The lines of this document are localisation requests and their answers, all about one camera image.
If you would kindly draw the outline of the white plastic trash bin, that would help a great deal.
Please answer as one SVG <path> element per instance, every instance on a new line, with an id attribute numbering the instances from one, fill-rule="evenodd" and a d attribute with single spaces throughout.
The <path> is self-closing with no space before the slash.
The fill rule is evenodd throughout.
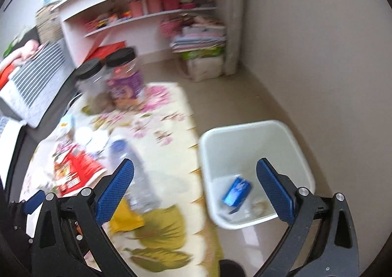
<path id="1" fill-rule="evenodd" d="M 295 186 L 315 192 L 310 166 L 294 134 L 284 123 L 265 120 L 213 128 L 199 139 L 199 160 L 207 209 L 214 224 L 238 230 L 277 217 L 257 179 L 257 162 L 263 157 Z M 238 177 L 249 181 L 252 189 L 239 211 L 229 215 L 222 198 Z"/>

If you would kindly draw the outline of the red gift box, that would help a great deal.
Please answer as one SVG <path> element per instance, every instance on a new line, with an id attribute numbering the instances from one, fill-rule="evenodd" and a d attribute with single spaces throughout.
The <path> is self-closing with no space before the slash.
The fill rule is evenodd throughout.
<path id="1" fill-rule="evenodd" d="M 125 41 L 119 41 L 117 43 L 112 43 L 109 45 L 103 45 L 99 47 L 93 47 L 87 54 L 86 58 L 84 59 L 84 62 L 89 61 L 93 58 L 99 58 L 99 59 L 104 59 L 106 58 L 109 54 L 119 50 L 123 49 L 126 47 L 126 42 Z"/>

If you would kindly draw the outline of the striped sofa cushion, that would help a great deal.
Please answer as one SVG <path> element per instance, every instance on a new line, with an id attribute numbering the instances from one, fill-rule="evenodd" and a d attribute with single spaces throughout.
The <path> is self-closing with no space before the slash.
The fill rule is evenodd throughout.
<path id="1" fill-rule="evenodd" d="M 37 128 L 74 70 L 65 40 L 48 44 L 19 67 L 1 89 L 1 111 Z"/>

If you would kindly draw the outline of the yellow paper wrapper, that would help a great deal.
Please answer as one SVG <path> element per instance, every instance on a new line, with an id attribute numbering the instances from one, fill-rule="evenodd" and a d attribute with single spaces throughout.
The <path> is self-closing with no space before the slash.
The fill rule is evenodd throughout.
<path id="1" fill-rule="evenodd" d="M 144 226 L 143 218 L 133 212 L 123 198 L 109 221 L 111 233 L 130 232 Z"/>

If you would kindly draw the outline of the pink storage bucket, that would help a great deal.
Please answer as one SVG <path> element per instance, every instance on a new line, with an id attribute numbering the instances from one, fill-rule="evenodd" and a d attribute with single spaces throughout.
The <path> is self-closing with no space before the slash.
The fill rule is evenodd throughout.
<path id="1" fill-rule="evenodd" d="M 161 0 L 146 0 L 147 10 L 150 14 L 160 13 L 163 11 Z"/>

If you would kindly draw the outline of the stack of folded textiles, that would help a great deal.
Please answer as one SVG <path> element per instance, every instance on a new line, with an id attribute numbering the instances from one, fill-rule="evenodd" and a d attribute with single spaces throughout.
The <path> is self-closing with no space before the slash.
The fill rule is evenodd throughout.
<path id="1" fill-rule="evenodd" d="M 226 25 L 213 17 L 183 14 L 170 37 L 170 48 L 183 60 L 224 56 L 227 44 Z"/>

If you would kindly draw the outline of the clear jar black lid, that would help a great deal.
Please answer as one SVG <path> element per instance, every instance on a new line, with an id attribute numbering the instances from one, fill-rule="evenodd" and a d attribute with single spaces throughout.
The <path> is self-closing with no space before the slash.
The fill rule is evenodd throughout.
<path id="1" fill-rule="evenodd" d="M 76 85 L 91 114 L 112 112 L 115 106 L 106 81 L 106 69 L 99 58 L 82 63 L 75 71 Z"/>

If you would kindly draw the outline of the white shelf unit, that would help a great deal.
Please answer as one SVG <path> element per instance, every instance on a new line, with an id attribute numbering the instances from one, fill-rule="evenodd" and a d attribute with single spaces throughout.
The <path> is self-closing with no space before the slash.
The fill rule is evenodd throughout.
<path id="1" fill-rule="evenodd" d="M 57 5 L 62 32 L 74 64 L 79 66 L 97 47 L 123 41 L 147 63 L 171 59 L 175 34 L 170 21 L 180 15 L 212 16 L 223 22 L 227 75 L 239 60 L 243 0 L 64 0 Z"/>

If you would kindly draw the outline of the red snack bag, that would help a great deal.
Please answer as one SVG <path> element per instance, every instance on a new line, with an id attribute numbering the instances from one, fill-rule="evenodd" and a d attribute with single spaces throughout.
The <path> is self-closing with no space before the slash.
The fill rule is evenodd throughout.
<path id="1" fill-rule="evenodd" d="M 54 183 L 60 197 L 85 187 L 106 171 L 95 157 L 73 145 L 54 160 Z"/>

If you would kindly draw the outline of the purple label snack jar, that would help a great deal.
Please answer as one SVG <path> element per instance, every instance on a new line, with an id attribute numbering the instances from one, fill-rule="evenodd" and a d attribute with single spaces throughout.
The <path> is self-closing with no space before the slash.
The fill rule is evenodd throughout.
<path id="1" fill-rule="evenodd" d="M 105 58 L 106 81 L 118 110 L 139 107 L 145 100 L 144 79 L 133 47 L 114 51 Z"/>

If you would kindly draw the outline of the floral tablecloth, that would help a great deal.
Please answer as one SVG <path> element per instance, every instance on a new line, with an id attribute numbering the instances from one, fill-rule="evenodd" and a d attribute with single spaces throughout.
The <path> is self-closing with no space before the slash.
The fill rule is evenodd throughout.
<path id="1" fill-rule="evenodd" d="M 133 216 L 118 211 L 119 228 L 103 225 L 116 250 L 139 276 L 218 276 L 222 249 L 207 214 L 198 136 L 184 90 L 175 82 L 152 82 L 139 110 L 92 115 L 84 96 L 68 105 L 57 127 L 38 144 L 20 197 L 38 190 L 71 196 L 76 181 L 61 161 L 71 148 L 91 153 L 101 165 L 93 187 L 120 159 L 113 143 L 123 140 L 135 158 L 135 176 L 126 193 Z"/>

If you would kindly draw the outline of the clear plastic water bottle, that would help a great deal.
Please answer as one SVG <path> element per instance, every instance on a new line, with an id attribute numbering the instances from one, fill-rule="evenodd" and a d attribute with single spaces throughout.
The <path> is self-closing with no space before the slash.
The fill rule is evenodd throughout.
<path id="1" fill-rule="evenodd" d="M 109 146 L 108 161 L 112 170 L 124 159 L 134 166 L 134 177 L 124 195 L 132 211 L 144 214 L 157 209 L 161 201 L 151 186 L 139 153 L 125 140 L 115 139 Z"/>

